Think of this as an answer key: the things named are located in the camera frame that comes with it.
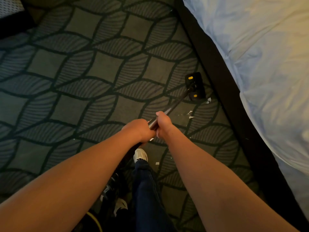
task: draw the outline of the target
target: dark blue jeans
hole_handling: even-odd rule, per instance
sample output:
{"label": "dark blue jeans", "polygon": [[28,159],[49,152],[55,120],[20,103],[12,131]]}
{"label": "dark blue jeans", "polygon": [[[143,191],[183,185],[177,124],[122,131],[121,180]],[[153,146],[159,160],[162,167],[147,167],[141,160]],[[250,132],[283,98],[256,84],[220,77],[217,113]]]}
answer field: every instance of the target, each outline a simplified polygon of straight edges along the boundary
{"label": "dark blue jeans", "polygon": [[136,232],[177,232],[164,209],[155,173],[147,161],[136,161],[133,175]]}

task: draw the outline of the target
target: shoe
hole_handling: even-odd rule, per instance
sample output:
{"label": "shoe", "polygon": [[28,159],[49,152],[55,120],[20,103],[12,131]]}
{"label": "shoe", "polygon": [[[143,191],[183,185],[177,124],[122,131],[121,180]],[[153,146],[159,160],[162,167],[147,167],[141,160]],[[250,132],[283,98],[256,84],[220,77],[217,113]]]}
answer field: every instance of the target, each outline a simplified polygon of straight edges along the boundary
{"label": "shoe", "polygon": [[126,209],[126,210],[128,210],[127,202],[124,201],[124,200],[121,199],[121,198],[118,198],[118,199],[117,199],[117,202],[116,202],[116,205],[115,205],[115,209],[114,209],[114,215],[115,215],[115,217],[117,216],[117,211],[118,211],[119,209]]}
{"label": "shoe", "polygon": [[141,148],[137,148],[135,150],[135,154],[134,154],[133,159],[134,159],[134,163],[136,163],[136,161],[138,161],[138,160],[146,160],[148,162],[148,156],[147,156],[146,152]]}

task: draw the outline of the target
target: yellow cord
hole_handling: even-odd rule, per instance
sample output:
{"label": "yellow cord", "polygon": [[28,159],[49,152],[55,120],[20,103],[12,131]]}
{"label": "yellow cord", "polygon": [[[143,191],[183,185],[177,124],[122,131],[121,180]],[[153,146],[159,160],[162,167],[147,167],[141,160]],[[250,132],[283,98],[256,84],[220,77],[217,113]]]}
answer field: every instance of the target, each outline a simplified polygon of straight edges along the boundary
{"label": "yellow cord", "polygon": [[86,214],[89,215],[95,221],[95,223],[97,224],[98,229],[100,230],[100,232],[103,232],[102,227],[101,227],[99,221],[95,218],[95,216],[92,215],[90,212],[87,212]]}

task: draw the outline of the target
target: forearm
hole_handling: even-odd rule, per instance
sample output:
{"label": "forearm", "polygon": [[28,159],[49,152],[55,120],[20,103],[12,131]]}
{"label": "forearm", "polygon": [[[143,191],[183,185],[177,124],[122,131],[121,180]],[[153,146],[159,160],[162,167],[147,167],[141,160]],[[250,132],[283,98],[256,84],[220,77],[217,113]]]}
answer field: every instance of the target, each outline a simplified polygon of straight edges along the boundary
{"label": "forearm", "polygon": [[164,139],[207,231],[295,231],[232,170],[177,128]]}
{"label": "forearm", "polygon": [[45,172],[0,205],[2,230],[71,231],[137,142],[120,131]]}

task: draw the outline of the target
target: gray carpet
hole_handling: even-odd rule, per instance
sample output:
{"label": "gray carpet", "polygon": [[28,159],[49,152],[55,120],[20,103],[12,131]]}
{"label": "gray carpet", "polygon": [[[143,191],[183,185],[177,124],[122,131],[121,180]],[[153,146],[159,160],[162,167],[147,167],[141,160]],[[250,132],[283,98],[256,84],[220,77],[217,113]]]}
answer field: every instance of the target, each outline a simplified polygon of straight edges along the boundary
{"label": "gray carpet", "polygon": [[[2,200],[127,122],[151,119],[196,71],[211,101],[186,99],[172,122],[260,192],[173,0],[25,1],[39,26],[0,40]],[[144,149],[176,227],[203,231],[166,144],[155,138]],[[131,185],[130,169],[125,174]]]}

